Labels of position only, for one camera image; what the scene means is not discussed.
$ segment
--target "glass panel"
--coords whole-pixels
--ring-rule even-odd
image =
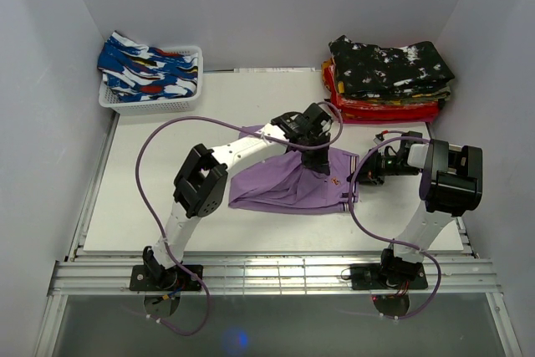
[[[127,311],[143,313],[142,297],[71,296],[54,355],[504,355],[485,294],[440,294],[424,313],[400,322],[378,318],[364,295],[212,300],[206,327],[184,338]],[[170,321],[191,329],[205,305],[202,297],[183,296]]]

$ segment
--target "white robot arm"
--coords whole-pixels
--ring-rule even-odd
[[[160,236],[154,246],[143,251],[143,266],[134,267],[130,290],[148,291],[175,288],[190,283],[167,252],[181,261],[186,244],[203,217],[212,214],[222,203],[227,181],[270,156],[296,150],[299,146],[317,147],[301,150],[303,165],[318,173],[329,174],[329,141],[332,119],[318,104],[311,104],[303,113],[289,112],[272,119],[256,136],[245,136],[232,143],[207,149],[203,144],[191,149],[174,180],[175,192],[171,215],[165,226],[166,236]],[[283,140],[293,146],[280,145]],[[201,276],[201,267],[191,271]]]

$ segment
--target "blue patterned fabric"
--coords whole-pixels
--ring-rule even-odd
[[[186,98],[197,88],[197,54],[165,52],[118,33],[112,33],[104,44],[97,67],[122,102]]]

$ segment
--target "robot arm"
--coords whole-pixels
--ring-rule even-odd
[[[246,136],[212,149],[203,144],[194,146],[174,180],[174,201],[166,223],[166,237],[160,237],[153,247],[143,251],[145,275],[151,287],[168,289],[176,284],[181,273],[166,251],[166,243],[181,261],[196,226],[221,205],[230,178],[270,156],[294,150],[264,136],[297,145],[323,145],[330,140],[331,123],[329,114],[318,104],[311,104],[303,113],[289,112],[272,119],[257,132],[260,138]],[[304,167],[329,174],[327,146],[301,152]]]
[[[402,136],[420,137],[408,132]],[[427,250],[442,229],[466,210],[474,210],[482,198],[482,149],[473,146],[449,145],[442,140],[429,144],[402,140],[400,149],[391,155],[376,151],[359,173],[359,182],[381,185],[385,176],[408,176],[421,173],[420,205],[405,230],[395,240],[415,244]],[[381,263],[375,267],[355,267],[354,288],[376,288],[379,285],[397,286],[422,282],[423,255],[412,247],[391,244],[381,254]]]

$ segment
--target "folded clothing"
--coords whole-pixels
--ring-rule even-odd
[[[122,102],[193,96],[197,66],[197,54],[165,52],[118,33],[112,33],[105,42],[97,64],[104,83]]]
[[[455,76],[431,42],[381,48],[342,35],[329,49],[337,90],[345,98],[408,103],[450,96],[447,83]]]
[[[247,128],[254,131],[261,126]],[[347,179],[357,167],[358,159],[356,154],[329,148],[331,173],[326,176],[305,169],[298,151],[273,156],[231,179],[228,206],[298,215],[346,212],[349,210]],[[354,202],[358,199],[356,186],[355,183]]]
[[[407,121],[431,122],[440,111],[439,100],[427,102],[371,102],[347,99],[334,83],[334,64],[328,60],[322,64],[322,80],[330,93],[330,101],[342,112],[345,123],[387,124]]]

